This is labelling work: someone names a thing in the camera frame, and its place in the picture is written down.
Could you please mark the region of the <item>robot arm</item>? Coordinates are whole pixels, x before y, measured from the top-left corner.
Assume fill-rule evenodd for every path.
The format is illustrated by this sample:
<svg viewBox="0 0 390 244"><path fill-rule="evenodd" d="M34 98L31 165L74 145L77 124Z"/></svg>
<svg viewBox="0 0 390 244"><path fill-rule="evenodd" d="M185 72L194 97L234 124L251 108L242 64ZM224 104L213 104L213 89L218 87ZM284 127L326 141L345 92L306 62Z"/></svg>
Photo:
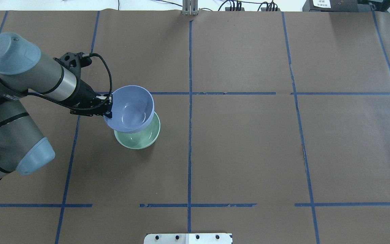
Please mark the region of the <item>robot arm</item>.
<svg viewBox="0 0 390 244"><path fill-rule="evenodd" d="M112 82L101 95L81 79L92 57L104 61L83 52L51 58L19 34L0 33L0 180L14 171L29 175L56 155L20 99L35 96L71 114L112 118Z"/></svg>

